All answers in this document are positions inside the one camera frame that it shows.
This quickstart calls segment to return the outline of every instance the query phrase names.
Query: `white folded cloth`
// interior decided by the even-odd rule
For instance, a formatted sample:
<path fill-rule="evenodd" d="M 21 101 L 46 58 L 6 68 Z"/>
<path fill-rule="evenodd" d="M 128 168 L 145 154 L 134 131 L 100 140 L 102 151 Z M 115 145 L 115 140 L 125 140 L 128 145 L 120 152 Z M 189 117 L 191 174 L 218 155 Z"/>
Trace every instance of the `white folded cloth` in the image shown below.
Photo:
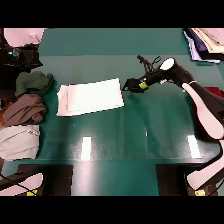
<path fill-rule="evenodd" d="M 118 78 L 89 84 L 61 85 L 57 116 L 75 116 L 123 106 Z"/>
<path fill-rule="evenodd" d="M 39 125 L 11 126 L 0 131 L 0 157 L 4 160 L 35 159 L 39 149 Z"/>
<path fill-rule="evenodd" d="M 192 60 L 213 62 L 213 63 L 216 63 L 216 64 L 220 63 L 220 60 L 202 60 L 200 55 L 198 54 L 198 52 L 196 50 L 194 40 L 191 39 L 185 32 L 184 32 L 184 35 L 185 35 L 185 37 L 187 38 L 187 41 L 188 41 L 188 45 L 189 45 L 189 48 L 190 48 Z"/>

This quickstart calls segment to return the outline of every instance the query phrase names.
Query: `cable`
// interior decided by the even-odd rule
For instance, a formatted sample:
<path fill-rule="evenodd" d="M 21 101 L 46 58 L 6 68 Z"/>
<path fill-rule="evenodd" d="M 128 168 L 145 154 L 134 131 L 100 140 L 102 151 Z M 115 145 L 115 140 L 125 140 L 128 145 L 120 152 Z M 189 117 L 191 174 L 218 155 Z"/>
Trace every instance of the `cable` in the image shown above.
<path fill-rule="evenodd" d="M 211 196 L 212 194 L 214 194 L 216 191 L 218 191 L 218 189 L 223 185 L 224 183 L 224 179 L 222 180 L 222 182 L 220 183 L 220 185 L 214 190 L 212 191 L 208 196 Z"/>
<path fill-rule="evenodd" d="M 34 194 L 34 195 L 36 195 L 36 196 L 39 196 L 38 194 L 36 194 L 35 192 L 33 192 L 33 190 L 30 190 L 29 188 L 24 187 L 24 186 L 21 185 L 21 184 L 15 183 L 13 180 L 10 180 L 9 178 L 3 176 L 1 173 L 0 173 L 0 177 L 2 177 L 3 179 L 5 179 L 5 180 L 7 180 L 7 181 L 9 181 L 9 182 L 11 182 L 11 183 L 13 183 L 14 185 L 17 185 L 17 186 L 19 186 L 19 187 L 22 187 L 22 188 L 26 189 L 27 191 L 31 192 L 32 194 Z"/>

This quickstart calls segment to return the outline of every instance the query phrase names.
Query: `green table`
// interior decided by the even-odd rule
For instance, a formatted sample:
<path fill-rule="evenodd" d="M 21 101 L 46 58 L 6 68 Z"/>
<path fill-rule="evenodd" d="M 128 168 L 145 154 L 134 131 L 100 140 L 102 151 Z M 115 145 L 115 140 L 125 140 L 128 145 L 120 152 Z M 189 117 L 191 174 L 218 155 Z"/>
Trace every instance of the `green table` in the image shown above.
<path fill-rule="evenodd" d="M 73 164 L 72 195 L 158 195 L 155 164 L 205 162 L 219 153 L 217 144 L 198 140 L 201 159 L 192 158 L 194 135 L 190 101 L 172 84 L 154 85 L 144 94 L 122 93 L 123 108 L 75 117 L 57 117 L 61 84 L 140 77 L 136 56 L 152 61 L 174 57 L 203 86 L 224 89 L 224 65 L 192 62 L 181 29 L 52 29 L 40 46 L 38 68 L 55 83 L 44 102 L 40 150 L 36 160 L 5 162 L 3 174 L 20 163 Z M 81 161 L 83 137 L 91 137 L 91 161 Z"/>

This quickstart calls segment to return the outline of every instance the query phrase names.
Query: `brown cloth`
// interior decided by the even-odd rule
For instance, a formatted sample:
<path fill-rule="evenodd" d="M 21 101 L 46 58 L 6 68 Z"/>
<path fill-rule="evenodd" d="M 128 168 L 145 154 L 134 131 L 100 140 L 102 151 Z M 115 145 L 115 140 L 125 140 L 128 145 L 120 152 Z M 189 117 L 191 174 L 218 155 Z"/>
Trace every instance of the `brown cloth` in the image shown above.
<path fill-rule="evenodd" d="M 36 124 L 45 112 L 46 107 L 38 94 L 24 94 L 3 114 L 5 127 Z"/>

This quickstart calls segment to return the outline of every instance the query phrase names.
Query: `stack of folded clothes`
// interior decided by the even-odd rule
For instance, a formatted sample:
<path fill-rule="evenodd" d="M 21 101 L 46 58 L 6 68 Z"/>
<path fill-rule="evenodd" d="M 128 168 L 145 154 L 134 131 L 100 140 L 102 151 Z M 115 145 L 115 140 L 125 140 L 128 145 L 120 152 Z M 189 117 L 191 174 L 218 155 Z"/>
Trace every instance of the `stack of folded clothes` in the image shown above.
<path fill-rule="evenodd" d="M 224 28 L 184 28 L 192 60 L 224 61 Z"/>

